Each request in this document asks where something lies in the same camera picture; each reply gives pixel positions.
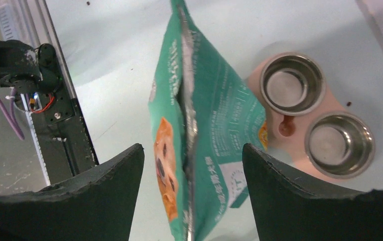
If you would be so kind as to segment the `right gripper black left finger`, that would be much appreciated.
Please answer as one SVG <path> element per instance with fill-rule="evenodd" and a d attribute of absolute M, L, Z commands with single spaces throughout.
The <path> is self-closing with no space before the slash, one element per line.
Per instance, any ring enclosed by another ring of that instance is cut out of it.
<path fill-rule="evenodd" d="M 40 191 L 0 196 L 0 240 L 128 240 L 144 160 L 134 144 Z"/>

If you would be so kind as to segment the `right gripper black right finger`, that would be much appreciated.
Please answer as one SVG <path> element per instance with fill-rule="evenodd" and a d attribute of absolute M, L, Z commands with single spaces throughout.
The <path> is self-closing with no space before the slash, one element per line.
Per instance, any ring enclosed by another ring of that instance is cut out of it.
<path fill-rule="evenodd" d="M 383 240 L 383 191 L 315 178 L 252 144 L 242 162 L 260 240 Z"/>

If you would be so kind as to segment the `green pet food bag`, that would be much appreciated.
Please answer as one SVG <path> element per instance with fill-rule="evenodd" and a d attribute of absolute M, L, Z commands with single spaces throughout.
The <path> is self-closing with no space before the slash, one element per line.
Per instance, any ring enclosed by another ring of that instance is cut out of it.
<path fill-rule="evenodd" d="M 204 240 L 249 193 L 242 150 L 268 147 L 266 111 L 171 1 L 148 107 L 156 176 L 174 240 Z"/>

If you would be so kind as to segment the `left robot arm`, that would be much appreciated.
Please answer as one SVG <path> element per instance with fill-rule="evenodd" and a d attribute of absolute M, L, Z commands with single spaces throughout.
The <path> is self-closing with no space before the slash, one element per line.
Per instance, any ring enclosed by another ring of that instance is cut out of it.
<path fill-rule="evenodd" d="M 0 87 L 20 94 L 54 94 L 63 86 L 60 63 L 51 44 L 38 48 L 19 40 L 0 41 Z"/>

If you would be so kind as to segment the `pink double bowl stand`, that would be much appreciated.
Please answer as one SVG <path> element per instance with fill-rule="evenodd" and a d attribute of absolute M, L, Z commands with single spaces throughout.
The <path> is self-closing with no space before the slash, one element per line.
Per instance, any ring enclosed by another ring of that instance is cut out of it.
<path fill-rule="evenodd" d="M 317 117 L 328 112 L 345 111 L 345 108 L 336 99 L 326 83 L 325 96 L 314 111 L 301 116 L 290 116 L 272 110 L 263 99 L 259 89 L 259 77 L 266 60 L 252 72 L 247 78 L 246 83 L 266 110 L 268 145 L 271 148 L 269 153 L 276 155 L 277 153 L 284 152 L 289 156 L 288 163 L 291 163 L 298 170 L 324 181 L 338 183 L 339 179 L 322 174 L 312 165 L 305 152 L 304 138 L 310 123 Z"/>

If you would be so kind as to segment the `steel bowl right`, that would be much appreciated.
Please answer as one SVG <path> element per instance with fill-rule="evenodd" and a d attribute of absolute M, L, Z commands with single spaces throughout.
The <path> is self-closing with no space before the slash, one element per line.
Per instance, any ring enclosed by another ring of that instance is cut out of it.
<path fill-rule="evenodd" d="M 354 178 L 372 164 L 375 138 L 359 117 L 344 111 L 328 112 L 313 120 L 304 138 L 312 165 L 334 179 Z"/>

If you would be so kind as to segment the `steel bowl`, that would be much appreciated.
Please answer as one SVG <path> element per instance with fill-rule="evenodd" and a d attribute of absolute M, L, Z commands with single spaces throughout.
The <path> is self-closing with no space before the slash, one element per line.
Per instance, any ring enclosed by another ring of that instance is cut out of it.
<path fill-rule="evenodd" d="M 284 52 L 266 60 L 259 77 L 260 92 L 269 107 L 283 115 L 314 111 L 326 93 L 326 80 L 310 57 Z"/>
<path fill-rule="evenodd" d="M 354 178 L 372 164 L 375 138 L 359 117 L 344 111 L 328 112 L 313 120 L 304 138 L 312 165 L 334 179 Z"/>

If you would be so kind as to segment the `steel bowl left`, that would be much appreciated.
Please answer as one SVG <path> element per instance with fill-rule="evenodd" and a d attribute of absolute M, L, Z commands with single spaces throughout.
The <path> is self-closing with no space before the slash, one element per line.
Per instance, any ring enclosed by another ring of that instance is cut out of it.
<path fill-rule="evenodd" d="M 283 115 L 314 111 L 326 93 L 326 80 L 310 57 L 284 52 L 266 60 L 259 77 L 260 92 L 269 107 Z"/>

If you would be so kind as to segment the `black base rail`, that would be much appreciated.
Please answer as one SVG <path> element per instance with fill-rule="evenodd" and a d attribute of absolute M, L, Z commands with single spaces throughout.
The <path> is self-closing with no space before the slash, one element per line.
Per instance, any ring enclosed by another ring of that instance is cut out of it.
<path fill-rule="evenodd" d="M 88 128 L 64 59 L 50 44 L 37 49 L 43 82 L 48 91 L 39 93 L 45 111 L 31 119 L 42 155 L 48 184 L 56 184 L 99 164 Z"/>

